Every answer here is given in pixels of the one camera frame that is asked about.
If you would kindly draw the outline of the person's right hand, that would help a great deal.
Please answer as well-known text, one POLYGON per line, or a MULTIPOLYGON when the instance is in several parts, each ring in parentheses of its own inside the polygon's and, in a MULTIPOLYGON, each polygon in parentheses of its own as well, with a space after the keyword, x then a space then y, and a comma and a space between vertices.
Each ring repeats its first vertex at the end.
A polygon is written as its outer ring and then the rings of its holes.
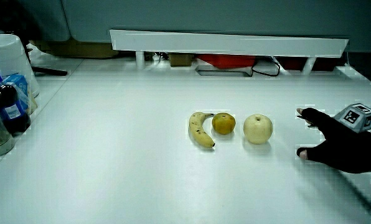
POLYGON ((355 133, 314 108, 298 108, 297 112, 315 125, 325 139, 314 147, 300 147, 297 156, 351 174, 371 172, 371 132, 355 133))

